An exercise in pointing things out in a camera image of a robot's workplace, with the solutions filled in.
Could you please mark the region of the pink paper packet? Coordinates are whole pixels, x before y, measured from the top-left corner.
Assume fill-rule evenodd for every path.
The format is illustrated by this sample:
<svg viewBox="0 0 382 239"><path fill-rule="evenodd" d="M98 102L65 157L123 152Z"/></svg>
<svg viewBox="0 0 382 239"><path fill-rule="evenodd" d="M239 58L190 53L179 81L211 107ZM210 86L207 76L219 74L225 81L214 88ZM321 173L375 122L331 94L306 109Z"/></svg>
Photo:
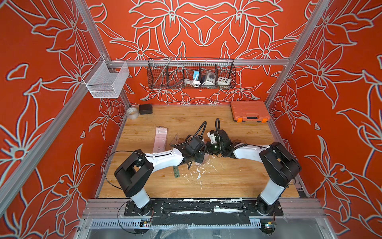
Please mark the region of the pink paper packet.
<svg viewBox="0 0 382 239"><path fill-rule="evenodd" d="M199 160L199 161L196 161L195 164L197 166L200 166L200 165L203 165L204 163L206 163L208 161L209 157L205 157L203 160Z"/></svg>

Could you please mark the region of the green straight ruler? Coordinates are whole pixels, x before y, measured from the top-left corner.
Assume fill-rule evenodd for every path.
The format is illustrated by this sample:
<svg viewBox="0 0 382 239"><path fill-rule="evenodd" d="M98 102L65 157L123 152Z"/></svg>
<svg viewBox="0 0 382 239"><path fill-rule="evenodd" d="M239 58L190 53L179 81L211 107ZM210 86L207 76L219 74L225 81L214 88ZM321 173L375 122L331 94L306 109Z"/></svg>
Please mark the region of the green straight ruler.
<svg viewBox="0 0 382 239"><path fill-rule="evenodd" d="M174 171L174 177L179 178L180 177L179 167L173 166L173 171Z"/></svg>

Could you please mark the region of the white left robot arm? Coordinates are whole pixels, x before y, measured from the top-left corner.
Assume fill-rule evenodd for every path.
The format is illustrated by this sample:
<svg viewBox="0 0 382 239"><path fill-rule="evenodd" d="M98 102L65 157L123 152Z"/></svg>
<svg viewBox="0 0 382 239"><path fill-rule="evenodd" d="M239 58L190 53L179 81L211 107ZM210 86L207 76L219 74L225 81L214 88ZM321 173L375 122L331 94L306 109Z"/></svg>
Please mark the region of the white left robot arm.
<svg viewBox="0 0 382 239"><path fill-rule="evenodd" d="M142 209L151 203L144 187L153 172L183 164L191 166L193 162L202 163L206 148L206 143L195 136L183 143L174 144L171 150L164 152L145 154L138 149L117 168L114 176L124 195L137 208Z"/></svg>

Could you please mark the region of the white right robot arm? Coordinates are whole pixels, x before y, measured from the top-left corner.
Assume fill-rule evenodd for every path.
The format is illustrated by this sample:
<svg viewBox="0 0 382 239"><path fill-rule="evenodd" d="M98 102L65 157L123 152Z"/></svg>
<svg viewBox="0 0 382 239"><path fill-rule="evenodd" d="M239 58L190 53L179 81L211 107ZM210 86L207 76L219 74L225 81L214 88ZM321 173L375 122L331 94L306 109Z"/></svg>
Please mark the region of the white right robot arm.
<svg viewBox="0 0 382 239"><path fill-rule="evenodd" d="M257 198L260 206L274 206L289 183L301 172L297 159L280 142L266 146L233 143L222 129L211 130L208 132L208 138L209 154L247 159L263 164L270 179Z"/></svg>

